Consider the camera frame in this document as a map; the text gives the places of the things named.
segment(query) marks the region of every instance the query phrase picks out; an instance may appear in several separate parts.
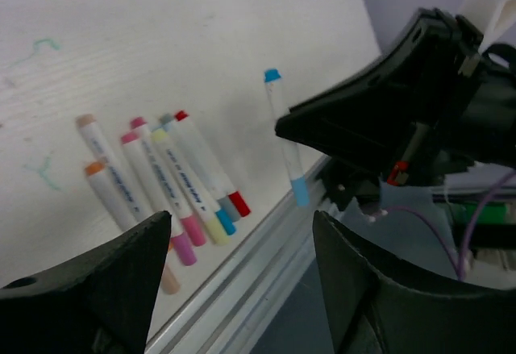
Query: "marker cap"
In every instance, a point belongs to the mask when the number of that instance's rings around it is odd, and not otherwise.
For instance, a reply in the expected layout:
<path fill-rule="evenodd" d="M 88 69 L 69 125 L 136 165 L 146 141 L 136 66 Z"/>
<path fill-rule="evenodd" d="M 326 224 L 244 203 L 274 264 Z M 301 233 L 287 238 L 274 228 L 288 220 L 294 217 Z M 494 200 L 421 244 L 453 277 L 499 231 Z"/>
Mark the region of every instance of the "marker cap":
<path fill-rule="evenodd" d="M 152 140 L 156 142 L 160 142 L 161 140 L 166 140 L 169 137 L 169 134 L 163 129 L 158 128 L 152 132 Z"/>
<path fill-rule="evenodd" d="M 189 266 L 197 262 L 197 257 L 192 250 L 190 240 L 185 233 L 181 233 L 176 237 L 172 237 L 171 240 L 174 245 L 174 250 L 177 253 L 177 257 L 179 257 L 179 260 L 181 263 L 183 263 L 183 265 Z"/>
<path fill-rule="evenodd" d="M 131 129 L 134 130 L 135 128 L 144 126 L 145 124 L 147 124 L 147 122 L 143 117 L 139 116 L 137 118 L 132 119 L 129 124 L 131 124 Z"/>
<path fill-rule="evenodd" d="M 236 209 L 235 205 L 233 205 L 233 202 L 231 202 L 228 196 L 218 199 L 217 202 L 220 207 L 226 211 L 227 215 L 229 215 L 231 221 L 236 222 L 240 219 L 241 215 L 239 211 Z"/>
<path fill-rule="evenodd" d="M 84 168 L 84 172 L 86 173 L 86 176 L 89 177 L 90 175 L 94 175 L 105 168 L 106 167 L 104 167 L 104 165 L 101 162 L 93 162 Z"/>
<path fill-rule="evenodd" d="M 160 117 L 160 123 L 165 125 L 167 123 L 170 123 L 174 120 L 174 117 L 171 114 L 164 114 Z"/>
<path fill-rule="evenodd" d="M 161 289 L 169 295 L 177 294 L 181 289 L 181 284 L 167 265 L 165 265 L 161 274 Z"/>
<path fill-rule="evenodd" d="M 195 215 L 190 215 L 185 219 L 181 219 L 181 224 L 185 228 L 185 232 L 196 247 L 206 244 L 206 237 L 202 233 L 201 227 Z"/>
<path fill-rule="evenodd" d="M 239 211 L 242 217 L 245 217 L 251 213 L 251 209 L 249 209 L 248 204 L 245 203 L 239 191 L 235 191 L 234 193 L 229 194 L 228 197 L 231 202 L 233 202 L 233 205 L 235 205 L 236 210 Z"/>
<path fill-rule="evenodd" d="M 296 198 L 298 206 L 307 206 L 310 203 L 308 189 L 306 188 L 305 178 L 301 177 L 290 181 L 292 185 L 293 195 Z"/>
<path fill-rule="evenodd" d="M 176 119 L 178 122 L 180 122 L 182 119 L 188 118 L 188 114 L 186 113 L 185 110 L 180 110 L 180 111 L 176 112 L 175 116 L 176 116 Z"/>
<path fill-rule="evenodd" d="M 122 135 L 120 140 L 122 140 L 122 144 L 130 143 L 134 140 L 138 140 L 138 134 L 136 134 L 136 132 L 130 131 L 127 134 Z"/>
<path fill-rule="evenodd" d="M 224 209 L 221 209 L 219 211 L 215 212 L 215 215 L 217 216 L 220 223 L 223 225 L 224 231 L 226 231 L 227 235 L 233 235 L 236 232 L 236 227 L 233 224 L 233 221 L 229 218 L 229 215 L 227 215 L 226 211 Z"/>
<path fill-rule="evenodd" d="M 229 243 L 229 237 L 217 217 L 213 217 L 210 221 L 205 221 L 204 225 L 206 226 L 206 229 L 214 243 L 217 245 L 225 245 Z"/>
<path fill-rule="evenodd" d="M 277 69 L 267 69 L 265 71 L 265 82 L 279 80 L 280 78 L 281 78 L 281 75 Z"/>
<path fill-rule="evenodd" d="M 96 118 L 92 114 L 82 115 L 75 119 L 75 123 L 79 128 L 96 122 Z"/>

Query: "paint marker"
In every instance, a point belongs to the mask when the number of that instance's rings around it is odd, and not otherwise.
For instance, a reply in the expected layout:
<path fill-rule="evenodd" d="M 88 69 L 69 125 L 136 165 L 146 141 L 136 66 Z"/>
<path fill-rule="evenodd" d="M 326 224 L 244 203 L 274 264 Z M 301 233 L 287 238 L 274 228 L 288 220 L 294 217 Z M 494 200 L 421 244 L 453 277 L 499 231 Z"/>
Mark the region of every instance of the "paint marker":
<path fill-rule="evenodd" d="M 188 161 L 188 164 L 199 177 L 201 183 L 206 187 L 211 197 L 226 211 L 232 221 L 238 221 L 241 217 L 239 211 L 227 196 L 224 185 L 218 174 L 206 164 L 207 158 L 203 154 L 202 149 L 199 148 L 199 145 L 195 142 L 195 137 L 189 135 L 187 131 L 188 125 L 179 124 L 171 114 L 163 115 L 160 118 L 160 122 L 163 124 L 163 129 L 177 141 L 177 145 Z"/>
<path fill-rule="evenodd" d="M 204 245 L 206 243 L 206 238 L 202 232 L 201 226 L 186 200 L 185 195 L 181 191 L 172 174 L 169 172 L 166 163 L 152 144 L 152 133 L 147 122 L 144 118 L 138 117 L 131 120 L 131 128 L 139 136 L 142 147 L 154 170 L 154 174 L 156 175 L 165 196 L 172 203 L 177 216 L 181 220 L 181 224 L 185 228 L 186 234 L 190 238 L 190 241 L 192 241 L 192 244 L 196 247 Z"/>
<path fill-rule="evenodd" d="M 267 90 L 268 101 L 273 109 L 275 119 L 289 113 L 285 104 L 281 89 L 281 75 L 277 69 L 265 71 L 265 89 Z M 310 203 L 308 189 L 306 188 L 305 174 L 301 165 L 298 145 L 290 140 L 281 140 L 283 159 L 289 173 L 292 191 L 298 206 L 306 206 Z"/>
<path fill-rule="evenodd" d="M 135 170 L 145 193 L 151 202 L 154 211 L 166 210 L 170 213 L 170 239 L 172 240 L 174 250 L 183 265 L 192 265 L 197 262 L 194 251 L 183 230 L 177 222 L 177 216 L 170 206 L 169 201 L 165 197 L 160 183 L 154 175 L 151 164 L 145 154 L 144 147 L 138 135 L 131 131 L 121 137 L 122 149 L 126 158 L 129 160 L 132 168 Z"/>
<path fill-rule="evenodd" d="M 154 212 L 140 187 L 120 164 L 106 137 L 102 134 L 95 117 L 93 115 L 80 116 L 77 118 L 77 127 L 95 158 L 110 171 L 111 178 L 118 186 L 124 201 L 138 222 L 153 215 Z"/>
<path fill-rule="evenodd" d="M 85 167 L 85 174 L 89 185 L 121 231 L 128 231 L 137 225 L 135 216 L 120 196 L 105 165 L 98 161 L 93 162 Z M 181 285 L 167 265 L 163 268 L 161 288 L 167 294 L 175 294 L 181 288 Z"/>
<path fill-rule="evenodd" d="M 93 162 L 86 166 L 84 171 L 89 185 L 119 228 L 128 231 L 137 225 L 135 216 L 119 194 L 106 167 L 101 162 Z"/>
<path fill-rule="evenodd" d="M 229 237 L 227 237 L 223 225 L 220 223 L 211 207 L 208 206 L 203 194 L 199 191 L 199 186 L 194 184 L 192 180 L 192 169 L 185 162 L 173 141 L 162 128 L 152 133 L 152 140 L 156 144 L 162 157 L 166 159 L 170 171 L 172 171 L 176 179 L 180 182 L 190 203 L 204 222 L 213 241 L 216 244 L 227 244 Z"/>
<path fill-rule="evenodd" d="M 214 200 L 213 196 L 206 190 L 206 187 L 202 184 L 202 182 L 199 180 L 198 175 L 191 169 L 190 164 L 185 159 L 183 152 L 181 148 L 178 145 L 177 136 L 171 137 L 168 135 L 171 142 L 173 143 L 174 148 L 179 153 L 180 158 L 183 159 L 183 164 L 189 168 L 189 177 L 192 180 L 193 184 L 196 186 L 196 189 L 199 190 L 203 196 L 204 201 L 207 203 L 207 205 L 211 208 L 211 210 L 215 213 L 215 215 L 218 217 L 218 220 L 223 225 L 224 230 L 228 235 L 232 235 L 236 232 L 235 225 L 233 224 L 233 221 L 231 217 L 227 214 L 227 212 L 218 204 L 217 201 Z"/>
<path fill-rule="evenodd" d="M 235 188 L 231 182 L 231 179 L 224 172 L 224 169 L 218 162 L 217 157 L 211 151 L 210 145 L 206 142 L 201 132 L 197 129 L 192 118 L 183 110 L 177 112 L 175 117 L 179 124 L 184 124 L 182 127 L 185 129 L 185 131 L 188 132 L 189 141 L 192 140 L 192 143 L 196 146 L 195 153 L 198 154 L 197 152 L 200 152 L 202 154 L 203 163 L 206 165 L 206 167 L 216 173 L 217 177 L 224 186 L 227 196 L 236 207 L 240 215 L 242 217 L 249 215 L 251 210 L 249 209 L 248 204 L 243 200 L 242 194 L 240 194 L 240 192 Z"/>

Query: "marker scribble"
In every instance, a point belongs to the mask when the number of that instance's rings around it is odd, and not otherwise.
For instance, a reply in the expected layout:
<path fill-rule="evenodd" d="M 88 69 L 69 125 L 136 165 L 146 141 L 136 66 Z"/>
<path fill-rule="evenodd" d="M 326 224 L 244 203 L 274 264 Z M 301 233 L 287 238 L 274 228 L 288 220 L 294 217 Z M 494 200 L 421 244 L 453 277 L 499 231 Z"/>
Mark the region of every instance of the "marker scribble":
<path fill-rule="evenodd" d="M 50 161 L 52 158 L 50 156 L 46 156 L 43 164 L 39 168 L 35 168 L 29 165 L 23 165 L 23 168 L 29 171 L 33 171 L 34 173 L 37 173 L 41 179 L 47 184 L 49 188 L 55 191 L 61 191 L 61 188 L 56 185 L 53 181 L 50 180 L 50 178 L 47 175 L 47 171 L 50 168 Z"/>
<path fill-rule="evenodd" d="M 61 46 L 56 41 L 54 41 L 52 38 L 44 38 L 42 40 L 34 41 L 34 43 L 32 44 L 32 53 L 29 56 L 9 65 L 9 67 L 12 68 L 13 66 L 20 65 L 23 62 L 30 60 L 32 57 L 34 57 L 36 54 L 38 54 L 40 52 L 41 45 L 44 45 L 44 44 L 48 45 L 50 48 L 52 48 L 54 50 L 61 49 Z"/>

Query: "white board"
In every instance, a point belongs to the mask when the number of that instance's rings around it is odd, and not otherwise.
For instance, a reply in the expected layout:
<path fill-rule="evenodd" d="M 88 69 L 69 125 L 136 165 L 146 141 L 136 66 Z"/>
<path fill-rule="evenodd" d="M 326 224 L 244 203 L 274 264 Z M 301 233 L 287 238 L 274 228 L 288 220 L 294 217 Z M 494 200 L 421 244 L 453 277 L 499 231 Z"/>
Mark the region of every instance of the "white board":
<path fill-rule="evenodd" d="M 186 109 L 253 212 L 194 267 L 171 256 L 183 287 L 158 297 L 157 331 L 289 190 L 264 69 L 293 105 L 378 53 L 363 0 L 0 0 L 0 286 L 119 234 L 83 177 L 77 115 L 119 151 L 130 118 Z M 302 149 L 305 169 L 319 157 Z"/>

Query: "yellow marker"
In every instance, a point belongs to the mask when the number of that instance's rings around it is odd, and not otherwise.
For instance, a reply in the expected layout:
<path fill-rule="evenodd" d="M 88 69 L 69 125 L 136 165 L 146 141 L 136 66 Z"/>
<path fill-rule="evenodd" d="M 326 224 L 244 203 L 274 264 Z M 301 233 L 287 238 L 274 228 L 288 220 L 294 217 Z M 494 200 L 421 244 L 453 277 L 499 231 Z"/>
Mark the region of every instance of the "yellow marker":
<path fill-rule="evenodd" d="M 152 140 L 156 144 L 161 156 L 165 159 L 170 171 L 174 174 L 186 197 L 195 211 L 198 213 L 211 239 L 218 245 L 229 242 L 229 237 L 224 231 L 223 225 L 217 218 L 215 212 L 208 205 L 205 198 L 206 189 L 194 171 L 186 163 L 185 158 L 177 149 L 172 138 L 162 129 L 158 128 L 152 133 Z"/>

